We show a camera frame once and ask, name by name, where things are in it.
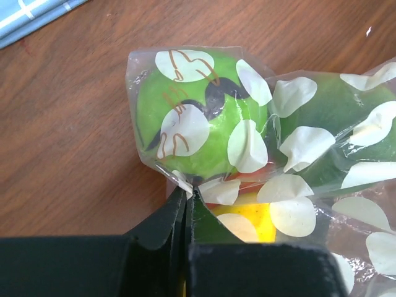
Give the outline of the clear polka dot zip bag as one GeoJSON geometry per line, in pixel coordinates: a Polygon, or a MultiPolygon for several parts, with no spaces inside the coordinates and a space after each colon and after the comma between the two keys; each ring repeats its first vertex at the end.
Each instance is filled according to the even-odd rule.
{"type": "Polygon", "coordinates": [[[141,49],[126,88],[183,296],[395,295],[395,59],[275,75],[239,47],[141,49]]]}

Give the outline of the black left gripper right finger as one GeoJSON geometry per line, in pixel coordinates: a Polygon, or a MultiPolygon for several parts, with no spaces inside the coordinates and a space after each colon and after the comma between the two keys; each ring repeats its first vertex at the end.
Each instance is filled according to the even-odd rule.
{"type": "MultiPolygon", "coordinates": [[[[198,188],[187,201],[201,201],[198,188]]],[[[301,243],[194,245],[185,296],[346,296],[336,260],[301,243]]]]}

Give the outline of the green fake apple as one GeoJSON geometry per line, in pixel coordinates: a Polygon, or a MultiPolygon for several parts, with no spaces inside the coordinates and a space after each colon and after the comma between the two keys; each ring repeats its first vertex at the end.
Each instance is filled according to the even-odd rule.
{"type": "Polygon", "coordinates": [[[148,166],[188,178],[256,172],[269,160],[271,97],[243,58],[214,49],[159,51],[137,92],[139,155],[148,166]]]}

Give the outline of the pink fake peach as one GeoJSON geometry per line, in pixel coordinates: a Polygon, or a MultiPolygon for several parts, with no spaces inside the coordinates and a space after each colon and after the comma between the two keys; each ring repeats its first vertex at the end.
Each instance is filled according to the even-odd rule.
{"type": "Polygon", "coordinates": [[[210,180],[199,186],[203,201],[209,206],[253,204],[257,199],[242,198],[258,190],[277,172],[275,162],[253,173],[235,172],[226,177],[210,180]]]}

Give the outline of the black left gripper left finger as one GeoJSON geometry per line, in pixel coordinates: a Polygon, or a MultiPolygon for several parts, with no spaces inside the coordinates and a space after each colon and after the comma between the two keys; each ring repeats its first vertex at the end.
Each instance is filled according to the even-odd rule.
{"type": "Polygon", "coordinates": [[[1,239],[2,296],[181,296],[186,195],[122,235],[1,239]]]}

